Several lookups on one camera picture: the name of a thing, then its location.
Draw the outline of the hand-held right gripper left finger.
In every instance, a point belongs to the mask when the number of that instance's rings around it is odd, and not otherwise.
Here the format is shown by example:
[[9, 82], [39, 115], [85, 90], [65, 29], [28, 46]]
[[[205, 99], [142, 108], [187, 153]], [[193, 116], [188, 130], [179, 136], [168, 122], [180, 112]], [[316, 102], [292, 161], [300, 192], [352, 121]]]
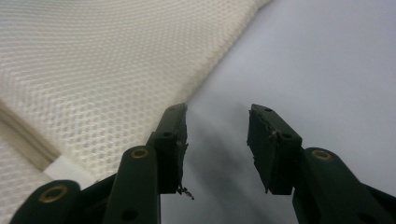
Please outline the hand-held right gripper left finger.
[[161, 196], [183, 190], [187, 105], [171, 105], [147, 143], [126, 150], [103, 224], [161, 224]]

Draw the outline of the white printed cloth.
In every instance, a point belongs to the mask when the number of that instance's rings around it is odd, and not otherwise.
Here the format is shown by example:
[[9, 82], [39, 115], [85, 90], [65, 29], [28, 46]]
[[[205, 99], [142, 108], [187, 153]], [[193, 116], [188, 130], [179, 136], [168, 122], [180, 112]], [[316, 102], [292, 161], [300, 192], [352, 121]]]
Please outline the white printed cloth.
[[0, 0], [0, 224], [88, 187], [188, 100], [270, 0]]

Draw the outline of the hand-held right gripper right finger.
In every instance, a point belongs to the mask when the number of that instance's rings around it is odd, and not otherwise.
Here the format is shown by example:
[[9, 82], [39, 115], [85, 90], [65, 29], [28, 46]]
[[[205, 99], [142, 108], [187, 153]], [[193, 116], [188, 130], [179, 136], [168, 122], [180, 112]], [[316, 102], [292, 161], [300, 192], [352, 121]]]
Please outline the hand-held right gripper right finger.
[[396, 224], [396, 197], [361, 183], [330, 150], [302, 142], [273, 109], [251, 106], [254, 165], [267, 192], [293, 196], [299, 224]]

